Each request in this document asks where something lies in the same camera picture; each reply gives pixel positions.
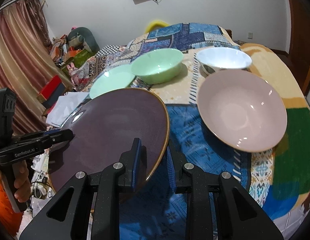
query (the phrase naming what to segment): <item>white paper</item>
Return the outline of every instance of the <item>white paper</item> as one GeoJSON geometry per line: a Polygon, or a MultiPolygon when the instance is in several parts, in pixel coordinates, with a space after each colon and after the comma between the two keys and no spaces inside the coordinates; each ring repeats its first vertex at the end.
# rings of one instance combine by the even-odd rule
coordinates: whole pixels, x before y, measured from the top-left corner
{"type": "Polygon", "coordinates": [[[48,114],[46,123],[55,127],[61,127],[63,122],[89,95],[86,92],[69,92],[66,96],[60,96],[52,111],[48,114]]]}

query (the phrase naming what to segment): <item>white bowl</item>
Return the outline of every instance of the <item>white bowl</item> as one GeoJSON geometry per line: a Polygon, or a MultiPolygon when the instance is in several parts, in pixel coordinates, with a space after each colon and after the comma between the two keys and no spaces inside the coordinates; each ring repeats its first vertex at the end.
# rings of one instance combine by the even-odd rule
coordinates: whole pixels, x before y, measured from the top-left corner
{"type": "Polygon", "coordinates": [[[252,60],[246,53],[232,48],[211,47],[197,53],[196,59],[209,75],[222,69],[244,69],[252,60]]]}

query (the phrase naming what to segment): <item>pink bowl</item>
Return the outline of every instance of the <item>pink bowl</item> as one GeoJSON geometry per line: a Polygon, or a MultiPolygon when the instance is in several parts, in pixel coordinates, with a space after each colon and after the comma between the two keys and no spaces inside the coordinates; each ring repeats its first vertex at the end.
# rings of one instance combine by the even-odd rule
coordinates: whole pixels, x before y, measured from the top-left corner
{"type": "Polygon", "coordinates": [[[208,129],[241,151],[261,152],[276,146],[287,127],[286,108],[267,81],[244,70],[209,75],[197,97],[208,129]]]}

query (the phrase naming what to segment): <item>human hand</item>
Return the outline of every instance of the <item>human hand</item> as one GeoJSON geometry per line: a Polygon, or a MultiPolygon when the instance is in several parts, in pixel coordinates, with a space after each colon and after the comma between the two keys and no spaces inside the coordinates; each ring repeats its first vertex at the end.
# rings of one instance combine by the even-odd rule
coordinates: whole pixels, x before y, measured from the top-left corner
{"type": "MultiPolygon", "coordinates": [[[[2,184],[2,172],[0,171],[0,184],[2,184]]],[[[28,179],[26,161],[19,162],[19,174],[15,178],[14,187],[17,188],[14,196],[19,202],[26,202],[31,195],[31,183],[28,179]]]]}

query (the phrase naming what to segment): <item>curtain rod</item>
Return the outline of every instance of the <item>curtain rod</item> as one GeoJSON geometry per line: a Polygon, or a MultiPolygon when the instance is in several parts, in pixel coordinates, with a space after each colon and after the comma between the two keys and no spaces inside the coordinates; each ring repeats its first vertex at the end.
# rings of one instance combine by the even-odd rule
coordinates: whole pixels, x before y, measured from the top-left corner
{"type": "Polygon", "coordinates": [[[16,2],[18,0],[9,0],[6,3],[2,4],[2,6],[0,7],[0,10],[4,9],[5,7],[9,6],[10,4],[16,2]]]}

